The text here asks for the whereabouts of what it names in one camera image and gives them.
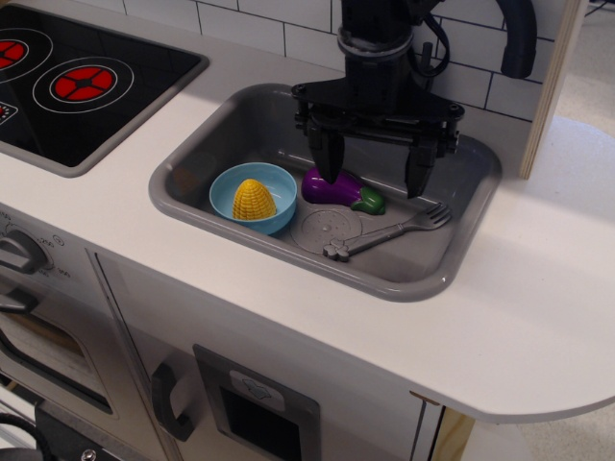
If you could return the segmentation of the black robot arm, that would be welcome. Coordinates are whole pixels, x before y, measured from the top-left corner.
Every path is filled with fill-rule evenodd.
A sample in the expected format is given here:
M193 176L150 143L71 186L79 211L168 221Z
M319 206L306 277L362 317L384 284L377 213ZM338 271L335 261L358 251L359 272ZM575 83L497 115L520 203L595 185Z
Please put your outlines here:
M307 138L315 166L337 180L348 137L407 148L405 183L410 198L423 194L438 158L455 152L461 105L432 94L414 80L414 27L439 32L433 1L344 1L337 44L345 75L292 87L295 123Z

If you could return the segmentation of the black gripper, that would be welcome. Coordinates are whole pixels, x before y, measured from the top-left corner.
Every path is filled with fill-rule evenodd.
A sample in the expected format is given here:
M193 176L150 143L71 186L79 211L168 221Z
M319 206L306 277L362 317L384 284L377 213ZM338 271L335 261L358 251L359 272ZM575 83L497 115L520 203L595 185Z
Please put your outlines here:
M292 87L296 126L327 183L341 172L345 139L363 138L406 145L407 197L423 194L436 156L456 151L464 108L419 85L417 67L409 46L379 54L347 50L344 77Z

